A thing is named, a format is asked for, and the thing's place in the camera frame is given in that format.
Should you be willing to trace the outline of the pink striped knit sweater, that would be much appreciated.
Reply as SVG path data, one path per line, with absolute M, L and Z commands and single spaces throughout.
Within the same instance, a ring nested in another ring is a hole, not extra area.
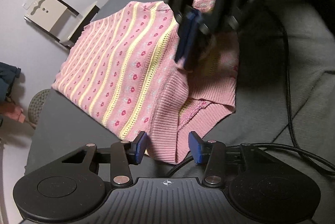
M 210 39 L 191 72 L 174 61 L 178 24 L 163 2 L 132 1 L 85 26 L 52 85 L 121 140 L 148 134 L 147 154 L 177 164 L 188 134 L 204 137 L 235 112 L 235 33 Z

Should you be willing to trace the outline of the grey woven basket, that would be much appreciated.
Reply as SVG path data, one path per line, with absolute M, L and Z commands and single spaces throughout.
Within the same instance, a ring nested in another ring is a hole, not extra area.
M 28 119 L 32 124 L 37 124 L 39 116 L 45 101 L 49 95 L 50 89 L 44 89 L 39 91 L 33 96 L 28 106 Z

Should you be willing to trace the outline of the white black wooden chair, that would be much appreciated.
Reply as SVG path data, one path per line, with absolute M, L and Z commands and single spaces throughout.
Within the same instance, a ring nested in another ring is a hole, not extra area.
M 99 12 L 97 2 L 79 12 L 63 0 L 27 0 L 23 8 L 26 22 L 68 50 Z

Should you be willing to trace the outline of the dark teal hanging jacket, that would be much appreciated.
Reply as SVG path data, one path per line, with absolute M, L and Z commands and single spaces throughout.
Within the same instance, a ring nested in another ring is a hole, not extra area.
M 0 101 L 10 96 L 16 78 L 19 78 L 21 68 L 0 62 Z

